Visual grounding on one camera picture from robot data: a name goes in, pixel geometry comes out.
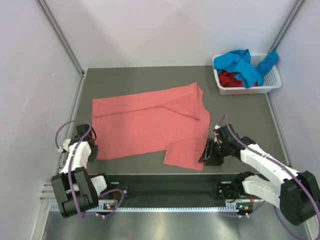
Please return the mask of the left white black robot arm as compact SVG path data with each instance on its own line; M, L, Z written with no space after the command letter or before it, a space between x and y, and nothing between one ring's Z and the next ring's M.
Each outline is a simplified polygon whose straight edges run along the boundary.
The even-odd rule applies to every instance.
M97 135L89 124L76 127L73 139L66 139L58 150L67 153L67 160L59 174L51 178L51 186L61 215L68 218L94 209L99 196L109 198L114 191L103 174L89 176L87 163L96 160Z

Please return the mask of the white plastic basket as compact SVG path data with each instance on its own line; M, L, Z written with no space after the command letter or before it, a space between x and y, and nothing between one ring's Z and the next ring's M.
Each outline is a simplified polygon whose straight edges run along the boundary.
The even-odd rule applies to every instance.
M221 95L266 94L282 86L276 52L250 53L233 50L212 57L216 84Z

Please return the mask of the pink t shirt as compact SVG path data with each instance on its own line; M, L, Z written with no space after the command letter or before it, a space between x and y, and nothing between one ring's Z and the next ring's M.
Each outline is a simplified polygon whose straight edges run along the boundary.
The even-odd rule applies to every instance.
M203 171L211 116L204 92L190 85L92 101L101 161L165 152L164 164Z

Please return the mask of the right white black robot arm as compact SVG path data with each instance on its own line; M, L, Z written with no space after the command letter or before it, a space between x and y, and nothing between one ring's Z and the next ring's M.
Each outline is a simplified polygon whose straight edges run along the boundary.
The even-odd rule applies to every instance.
M279 209L295 226L320 215L320 188L311 172L300 172L280 163L251 138L239 138L230 124L217 125L213 132L215 137L207 140L200 163L219 166L225 157L235 157L258 172L242 172L230 183L218 184L222 198L256 196Z

